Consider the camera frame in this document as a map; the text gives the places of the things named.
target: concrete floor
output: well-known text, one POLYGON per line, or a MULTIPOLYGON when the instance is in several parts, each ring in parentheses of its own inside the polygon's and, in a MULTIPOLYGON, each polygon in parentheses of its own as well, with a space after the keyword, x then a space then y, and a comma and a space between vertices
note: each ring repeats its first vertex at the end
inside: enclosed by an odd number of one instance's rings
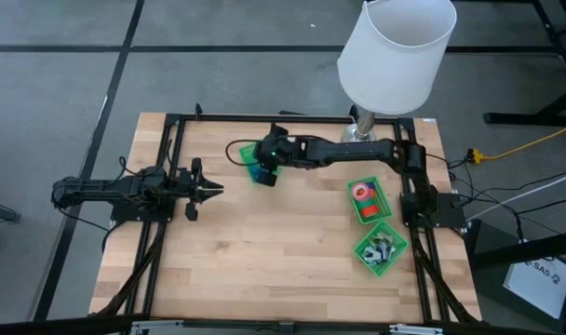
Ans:
MULTIPOLYGON (((121 45, 135 2, 0 0, 0 44, 121 45)), ((555 4, 546 2, 546 10, 563 27, 566 20, 555 4)), ((531 6, 456 7, 459 22, 452 45, 547 43, 531 6)), ((356 0, 146 1, 133 44, 342 45, 359 10, 356 0)), ((337 58, 338 53, 322 52, 130 54, 93 178, 119 171, 117 157, 128 154, 140 112, 191 113, 199 102, 207 113, 273 114, 285 109, 346 114, 352 102, 339 84, 337 58)), ((61 223, 61 214, 49 204, 50 185, 78 173, 116 59, 115 53, 0 53, 0 202, 23 215, 19 224, 0 224, 0 323, 31 317, 61 223)), ((534 113, 565 91, 566 71, 555 57, 447 55, 429 100, 410 116, 438 120, 451 159, 461 158, 470 147, 495 154, 557 129, 488 126, 483 113, 534 113)), ((471 170, 479 188, 517 186, 566 170, 566 134, 471 170)), ((455 187, 465 191, 459 183, 455 187)), ((526 197, 516 208, 565 197, 566 183, 526 197)), ((486 206, 471 205, 466 213, 486 206)), ((85 204, 81 217, 106 224, 109 210, 85 204)), ((566 205, 530 217, 566 232, 566 205)), ((500 209, 483 219, 515 233, 514 222, 500 209)), ((552 234, 533 225, 524 232, 530 239, 552 234)), ((87 313, 101 239, 98 230, 77 226, 50 318, 87 313)), ((486 321, 541 328, 479 299, 486 321)))

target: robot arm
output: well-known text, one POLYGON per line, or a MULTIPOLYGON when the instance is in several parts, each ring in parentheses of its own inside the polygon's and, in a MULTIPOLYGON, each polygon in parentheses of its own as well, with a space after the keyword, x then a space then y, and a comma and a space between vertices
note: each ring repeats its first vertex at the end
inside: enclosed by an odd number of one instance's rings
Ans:
POLYGON ((170 202, 188 198, 190 202, 186 205, 185 215, 188 220, 195 221, 195 204, 221 194, 222 186, 204 178, 200 158, 192 160, 191 170, 185 167, 178 170, 180 174, 175 178, 170 178, 160 166, 147 167, 117 180, 68 177, 53 184, 51 202, 60 209, 86 201, 108 202, 115 212, 131 213, 132 220, 136 220, 149 213, 166 212, 170 202))
POLYGON ((428 215, 438 210, 438 192, 426 174, 425 147, 411 141, 335 143, 316 136, 290 136, 285 128, 272 124, 270 133, 256 144, 254 157, 263 168, 257 182, 268 186, 275 186, 273 172, 279 166, 312 169, 335 162, 381 161, 413 182, 417 212, 428 215))

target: green container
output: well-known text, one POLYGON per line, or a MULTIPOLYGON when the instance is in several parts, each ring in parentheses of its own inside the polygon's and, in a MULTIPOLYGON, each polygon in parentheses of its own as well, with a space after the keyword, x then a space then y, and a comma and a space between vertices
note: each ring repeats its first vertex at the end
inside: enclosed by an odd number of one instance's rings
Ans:
MULTIPOLYGON (((254 158, 255 145, 256 144, 251 144, 239 149, 239 155, 242 158, 242 163, 244 164, 256 163, 256 158, 254 158)), ((248 170, 249 177, 254 182, 256 182, 256 178, 258 177, 258 174, 263 170, 263 168, 260 167, 259 165, 248 165, 246 166, 246 169, 248 170)), ((280 172, 281 172, 281 167, 277 167, 275 171, 275 175, 278 176, 280 172)))
POLYGON ((390 267, 401 256, 408 245, 409 243, 400 234, 398 234, 395 229, 393 229, 386 222, 381 221, 366 235, 366 237, 364 237, 364 239, 361 240, 361 242, 359 242, 359 244, 357 244, 357 246, 354 248, 354 253, 364 264, 366 264, 366 266, 370 269, 370 271, 372 271, 373 274, 381 276, 384 275, 384 273, 386 273, 388 269, 390 269, 390 267), (391 258, 388 261, 370 266, 366 261, 364 261, 362 255, 364 253, 364 250, 368 246, 372 246, 370 239, 372 237, 375 237, 378 232, 383 232, 386 235, 393 236, 393 243, 391 245, 395 247, 396 250, 395 252, 393 252, 391 258))
POLYGON ((375 223, 380 220, 384 220, 393 216, 393 211, 391 210, 388 199, 386 199, 386 194, 384 193, 383 188, 380 186, 380 183, 378 182, 378 178, 376 178, 375 176, 371 176, 359 181, 350 181, 349 183, 347 183, 347 193, 349 194, 349 200, 351 201, 351 204, 354 206, 354 210, 356 211, 356 215, 359 218, 361 224, 375 223), (373 185, 374 190, 376 192, 376 197, 368 199, 363 202, 354 199, 354 197, 351 195, 351 188, 357 182, 363 182, 369 186, 373 185), (363 218, 360 214, 360 210, 363 209, 365 206, 372 204, 372 200, 378 207, 378 213, 376 213, 371 217, 363 218))

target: wooden tabletop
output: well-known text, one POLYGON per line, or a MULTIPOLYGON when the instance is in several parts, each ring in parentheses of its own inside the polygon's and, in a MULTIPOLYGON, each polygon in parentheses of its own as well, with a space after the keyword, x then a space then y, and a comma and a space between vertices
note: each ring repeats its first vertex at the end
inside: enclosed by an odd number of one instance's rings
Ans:
MULTIPOLYGON (((141 114, 128 159, 130 169, 155 163, 165 114, 141 114)), ((415 119, 419 143, 444 156, 433 119, 415 119)), ((290 134, 314 134, 337 141, 344 125, 279 124, 290 134)), ((380 162, 336 163, 315 170, 283 168, 276 187, 252 183, 244 167, 231 164, 225 145, 238 139, 261 139, 267 123, 186 122, 180 166, 201 157, 205 176, 224 185, 224 194, 198 207, 199 218, 176 206, 168 225, 153 301, 153 317, 253 320, 422 322, 411 247, 383 276, 374 276, 353 254, 353 247, 373 228, 354 216, 349 181, 375 175, 394 211, 391 224, 409 240, 402 225, 400 177, 380 162)), ((375 126, 377 137, 394 138, 390 126, 375 126)), ((237 149, 231 150, 239 159, 237 149)), ((428 176, 441 192, 451 189, 441 161, 428 157, 428 176)), ((127 222, 107 241, 90 312, 100 310, 132 271, 142 224, 127 222)), ((444 279, 473 316, 478 299, 463 240, 436 229, 444 279)), ((438 317, 436 292, 428 279, 432 311, 438 317)), ((142 309, 146 279, 141 281, 135 311, 142 309)))

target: lamp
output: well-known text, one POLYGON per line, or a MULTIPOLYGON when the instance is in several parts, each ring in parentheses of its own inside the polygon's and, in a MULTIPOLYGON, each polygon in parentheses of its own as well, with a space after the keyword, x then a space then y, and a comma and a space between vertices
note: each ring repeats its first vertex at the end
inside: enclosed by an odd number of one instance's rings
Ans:
POLYGON ((405 114, 424 104, 456 21, 449 0, 363 3, 337 66, 345 93, 367 112, 342 141, 373 141, 375 113, 405 114))

